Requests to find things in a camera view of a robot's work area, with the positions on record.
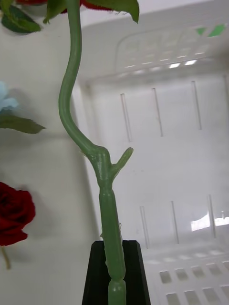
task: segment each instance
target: red flower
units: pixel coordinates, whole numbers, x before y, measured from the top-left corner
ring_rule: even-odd
[[[47,0],[17,0],[18,4],[28,4],[28,5],[43,4],[43,3],[46,3],[46,2],[47,2]],[[80,6],[81,5],[84,5],[88,9],[92,9],[92,10],[111,10],[111,9],[108,9],[108,8],[104,8],[102,6],[97,6],[97,5],[94,5],[94,4],[90,4],[86,0],[80,0]]]
[[[27,234],[22,229],[34,217],[35,206],[30,193],[0,182],[0,246],[26,239]]]
[[[91,9],[91,10],[111,10],[108,8],[104,8],[103,6],[97,6],[94,4],[90,4],[86,0],[80,0],[80,5],[84,5],[85,7],[87,7],[88,9]]]

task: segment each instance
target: white plastic basket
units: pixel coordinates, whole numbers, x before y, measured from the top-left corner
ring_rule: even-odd
[[[82,13],[76,116],[114,162],[135,150],[114,191],[154,305],[229,304],[229,2],[196,2],[157,12],[149,4],[138,25]]]

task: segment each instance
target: leaf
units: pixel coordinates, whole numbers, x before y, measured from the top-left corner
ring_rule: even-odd
[[[139,4],[137,0],[87,0],[87,2],[118,12],[124,11],[129,13],[132,19],[138,23]]]
[[[23,11],[21,11],[18,8],[16,8],[15,6],[11,6],[10,7],[10,14],[14,18],[25,19],[25,20],[27,20],[29,22],[35,23],[32,20],[32,18],[30,18],[28,15],[26,15]],[[2,23],[2,25],[4,25],[4,27],[6,27],[7,29],[9,29],[9,30],[11,30],[11,31],[13,31],[15,33],[20,33],[20,34],[29,34],[29,33],[32,33],[32,31],[30,31],[30,30],[25,30],[25,29],[19,27],[17,24],[12,22],[11,19],[9,19],[8,16],[5,15],[5,14],[2,17],[1,23]]]
[[[38,23],[34,22],[30,17],[24,14],[18,8],[11,6],[13,0],[1,0],[1,9],[6,27],[16,30],[17,33],[32,33],[41,30]]]
[[[48,23],[50,19],[61,14],[65,9],[65,0],[48,0],[47,14],[43,22]]]
[[[15,115],[0,116],[0,128],[14,129],[24,133],[39,133],[43,126],[30,119],[20,118]]]

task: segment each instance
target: light blue flower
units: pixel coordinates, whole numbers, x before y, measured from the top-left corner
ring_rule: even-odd
[[[0,81],[0,112],[2,110],[13,110],[19,106],[19,103],[14,98],[7,98],[9,90],[6,84]]]

